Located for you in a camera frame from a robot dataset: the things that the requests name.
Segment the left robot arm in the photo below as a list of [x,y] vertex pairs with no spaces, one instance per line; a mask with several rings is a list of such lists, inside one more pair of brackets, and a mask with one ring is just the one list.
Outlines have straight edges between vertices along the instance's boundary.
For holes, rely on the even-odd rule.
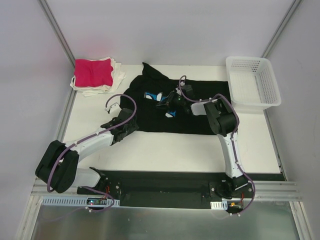
[[82,139],[68,143],[52,141],[40,160],[35,175],[47,184],[51,192],[61,194],[71,187],[88,187],[94,194],[102,194],[107,177],[95,167],[78,167],[79,162],[122,141],[136,130],[138,125],[135,112],[127,108],[121,109],[117,117]]

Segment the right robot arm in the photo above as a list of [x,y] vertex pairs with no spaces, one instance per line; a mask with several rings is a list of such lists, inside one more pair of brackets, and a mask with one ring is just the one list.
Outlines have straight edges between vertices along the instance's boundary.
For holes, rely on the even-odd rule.
[[225,162],[225,180],[215,187],[215,194],[232,199],[242,193],[249,183],[245,176],[238,148],[238,127],[240,120],[231,103],[218,93],[206,100],[193,100],[192,87],[178,86],[167,96],[158,97],[156,107],[169,112],[178,109],[194,116],[206,116],[212,132],[218,136]]

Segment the black daisy print t-shirt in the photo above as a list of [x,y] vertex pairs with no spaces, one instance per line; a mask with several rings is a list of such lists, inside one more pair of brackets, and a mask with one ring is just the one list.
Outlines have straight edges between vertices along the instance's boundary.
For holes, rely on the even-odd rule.
[[[195,116],[187,113],[183,108],[166,110],[156,107],[158,100],[163,100],[178,87],[178,79],[170,79],[160,71],[143,62],[142,73],[136,76],[124,91],[136,102],[137,125],[139,131],[152,133],[177,133],[195,135],[215,135],[205,115]],[[216,94],[224,95],[229,101],[230,91],[226,81],[185,81],[190,85],[194,96],[192,100],[213,97]]]

